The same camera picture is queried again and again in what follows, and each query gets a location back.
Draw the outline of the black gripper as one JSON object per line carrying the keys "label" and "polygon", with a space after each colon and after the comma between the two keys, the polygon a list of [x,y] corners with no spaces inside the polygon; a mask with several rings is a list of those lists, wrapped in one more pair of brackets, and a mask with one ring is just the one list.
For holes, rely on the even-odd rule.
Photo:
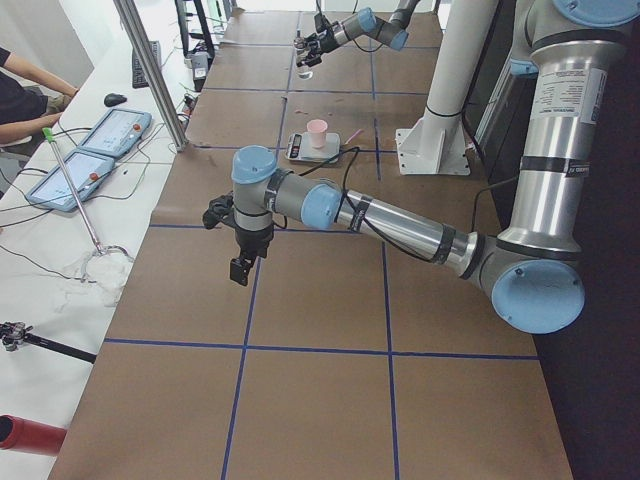
{"label": "black gripper", "polygon": [[331,25],[308,36],[298,34],[295,38],[295,48],[312,50],[296,52],[296,67],[311,68],[322,62],[322,54],[330,53],[338,47],[339,44]]}
{"label": "black gripper", "polygon": [[268,247],[273,238],[273,227],[266,227],[258,231],[237,227],[235,239],[240,248],[240,256],[230,260],[230,279],[241,286],[247,286],[251,269],[254,268],[260,257],[267,257]]}

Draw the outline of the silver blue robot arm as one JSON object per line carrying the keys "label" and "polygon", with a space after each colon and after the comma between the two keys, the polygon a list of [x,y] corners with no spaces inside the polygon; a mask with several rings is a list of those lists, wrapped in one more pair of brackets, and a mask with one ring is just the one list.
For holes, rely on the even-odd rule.
{"label": "silver blue robot arm", "polygon": [[246,284],[265,257],[280,214],[315,230],[334,224],[376,236],[418,260],[444,265],[490,299],[497,315],[532,333],[558,331],[585,304],[573,229],[610,66],[626,51],[639,18],[635,1],[520,1],[506,65],[536,80],[509,226],[497,235],[442,221],[463,190],[464,104],[497,5],[456,1],[423,115],[396,133],[400,171],[443,175],[415,214],[345,184],[304,177],[262,146],[238,150],[225,223],[239,254],[230,277]]}
{"label": "silver blue robot arm", "polygon": [[314,15],[315,32],[304,37],[296,34],[293,46],[296,67],[302,71],[322,62],[322,56],[355,41],[360,36],[368,36],[393,50],[401,50],[408,39],[408,27],[418,1],[400,1],[389,20],[377,17],[369,8],[352,13],[343,20],[330,22],[316,2]]}

